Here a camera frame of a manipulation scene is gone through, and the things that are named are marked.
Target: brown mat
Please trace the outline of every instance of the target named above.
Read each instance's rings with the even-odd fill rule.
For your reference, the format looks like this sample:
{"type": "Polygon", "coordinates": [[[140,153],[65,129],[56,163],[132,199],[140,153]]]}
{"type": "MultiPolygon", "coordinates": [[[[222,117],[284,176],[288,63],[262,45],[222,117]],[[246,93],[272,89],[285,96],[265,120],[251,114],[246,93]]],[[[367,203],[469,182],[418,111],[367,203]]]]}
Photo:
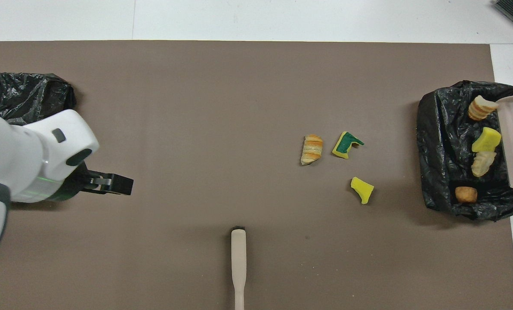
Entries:
{"type": "Polygon", "coordinates": [[[248,310],[513,308],[509,220],[420,192],[417,102],[492,81],[487,45],[8,42],[0,72],[71,82],[101,144],[89,168],[135,179],[131,197],[16,206],[0,309],[233,309],[235,225],[248,310]],[[331,154],[342,131],[365,142],[348,160],[331,154]],[[324,156],[301,167],[309,133],[324,156]],[[376,186],[368,205],[354,176],[376,186]]]}

